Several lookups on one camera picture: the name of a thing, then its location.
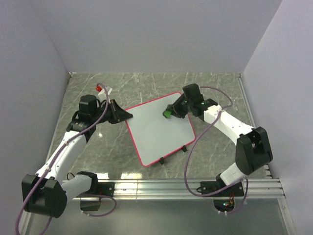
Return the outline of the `pink-framed whiteboard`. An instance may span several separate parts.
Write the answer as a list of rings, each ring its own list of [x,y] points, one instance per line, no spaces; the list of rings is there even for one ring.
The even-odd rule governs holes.
[[[167,105],[174,103],[180,96],[180,92],[174,92],[126,109],[133,115],[126,121],[126,125],[144,167],[159,162],[196,139],[189,116],[163,116]]]

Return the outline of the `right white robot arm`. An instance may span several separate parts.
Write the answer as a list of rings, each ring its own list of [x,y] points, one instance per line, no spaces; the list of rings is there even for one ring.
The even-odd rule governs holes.
[[[238,120],[212,99],[205,99],[197,84],[183,87],[182,95],[163,112],[165,118],[185,118],[188,113],[215,127],[236,146],[235,162],[216,179],[216,191],[222,196],[233,190],[234,183],[260,169],[273,159],[268,134],[263,127],[252,127]]]

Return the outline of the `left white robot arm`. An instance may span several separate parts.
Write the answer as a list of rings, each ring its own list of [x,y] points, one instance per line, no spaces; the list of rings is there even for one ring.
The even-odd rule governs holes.
[[[58,218],[71,199],[81,194],[95,196],[99,191],[95,173],[80,171],[65,183],[63,179],[95,132],[97,124],[117,124],[132,117],[114,99],[100,100],[90,94],[82,96],[79,109],[74,113],[63,141],[51,158],[34,175],[27,174],[23,178],[23,210]]]

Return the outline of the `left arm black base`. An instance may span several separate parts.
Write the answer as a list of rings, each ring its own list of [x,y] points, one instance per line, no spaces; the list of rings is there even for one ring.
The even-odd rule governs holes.
[[[100,197],[100,195],[113,197],[115,189],[115,182],[100,182],[97,184],[96,188],[93,191],[83,192],[78,195],[78,197],[87,197],[87,196],[95,196]]]

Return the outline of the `green whiteboard eraser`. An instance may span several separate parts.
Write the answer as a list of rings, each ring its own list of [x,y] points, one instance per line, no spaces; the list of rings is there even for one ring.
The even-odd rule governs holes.
[[[171,117],[171,114],[172,114],[172,112],[171,112],[170,110],[165,110],[165,111],[163,112],[163,116],[164,116],[165,118],[170,118],[170,117]]]

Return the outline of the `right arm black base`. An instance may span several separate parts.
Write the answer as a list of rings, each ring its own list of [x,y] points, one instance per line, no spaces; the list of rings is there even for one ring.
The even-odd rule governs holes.
[[[208,194],[215,192],[221,188],[223,188],[225,185],[223,182],[218,183],[217,181],[201,181],[200,187],[196,189],[196,191],[200,194]],[[237,196],[244,196],[244,189],[241,182],[238,182],[231,187],[214,194],[212,197],[237,197]]]

